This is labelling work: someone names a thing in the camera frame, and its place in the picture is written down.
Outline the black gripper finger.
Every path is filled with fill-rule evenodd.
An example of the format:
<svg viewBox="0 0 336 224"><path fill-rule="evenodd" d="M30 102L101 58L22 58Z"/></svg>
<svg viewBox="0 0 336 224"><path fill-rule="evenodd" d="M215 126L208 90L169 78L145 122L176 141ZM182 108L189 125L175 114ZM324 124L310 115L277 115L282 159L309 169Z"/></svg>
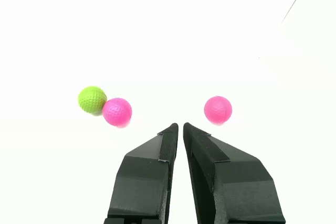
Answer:
<svg viewBox="0 0 336 224"><path fill-rule="evenodd" d="M183 126L198 223L285 223L273 178L256 157Z"/></svg>
<svg viewBox="0 0 336 224"><path fill-rule="evenodd" d="M117 172L105 223L167 223L179 127L128 152Z"/></svg>

